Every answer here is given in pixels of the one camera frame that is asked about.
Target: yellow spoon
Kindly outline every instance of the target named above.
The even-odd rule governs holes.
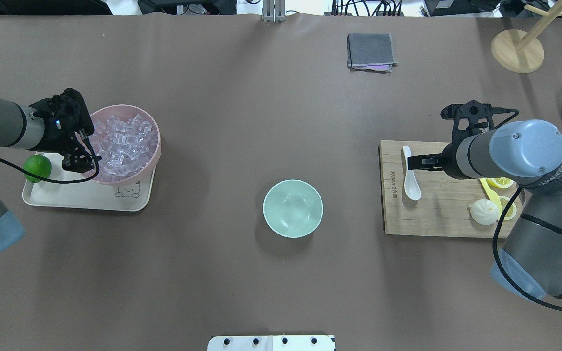
[[[478,179],[478,181],[482,185],[482,188],[484,189],[484,192],[487,194],[487,197],[491,200],[491,202],[496,204],[496,206],[498,207],[498,209],[500,209],[500,211],[502,211],[502,204],[500,203],[500,196],[498,196],[498,193],[496,193],[495,191],[493,191],[493,189],[489,187],[489,184],[487,184],[487,180],[485,178]]]

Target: white spoon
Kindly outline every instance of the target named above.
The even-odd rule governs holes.
[[[422,192],[420,192],[420,186],[417,180],[415,180],[415,174],[413,171],[408,170],[407,159],[411,157],[411,148],[403,146],[402,152],[404,153],[404,169],[406,169],[406,175],[404,176],[404,192],[411,200],[417,201],[422,196]]]

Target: cutting board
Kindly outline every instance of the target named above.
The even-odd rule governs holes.
[[[413,155],[441,153],[445,142],[417,142],[382,140],[381,187],[383,191],[383,215],[385,232],[393,235],[424,235],[431,237],[491,238],[496,224],[480,225],[475,222],[468,209],[480,198],[487,198],[476,179],[456,180],[445,172],[415,171],[422,197],[410,200],[404,193],[402,147],[411,148]],[[493,190],[500,196],[510,198],[515,184],[508,189]],[[519,198],[515,200],[517,213],[522,210]],[[502,224],[500,238],[506,238],[513,229],[516,215]]]

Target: mint green bowl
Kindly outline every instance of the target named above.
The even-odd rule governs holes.
[[[322,220],[320,194],[302,180],[284,180],[263,200],[263,218],[275,233],[300,238],[314,231]]]

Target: pink bowl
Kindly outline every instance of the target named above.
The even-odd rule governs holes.
[[[92,119],[92,122],[95,124],[98,121],[107,124],[107,119],[110,118],[110,116],[116,116],[116,117],[131,116],[130,118],[132,118],[136,114],[140,114],[145,119],[150,120],[150,122],[152,122],[153,126],[156,128],[156,131],[158,132],[158,146],[156,147],[153,156],[151,156],[149,163],[142,170],[132,175],[131,177],[118,180],[116,182],[101,182],[99,180],[94,180],[94,179],[92,180],[93,182],[105,184],[107,186],[122,186],[126,184],[132,184],[137,182],[138,180],[141,180],[141,178],[151,173],[153,169],[156,167],[156,165],[158,164],[158,160],[160,159],[160,153],[162,153],[162,138],[160,137],[160,129],[158,128],[158,124],[147,111],[141,109],[140,107],[131,106],[131,105],[112,105],[96,111],[95,113],[91,114],[90,117]],[[94,173],[94,169],[84,174],[89,177],[93,173]]]

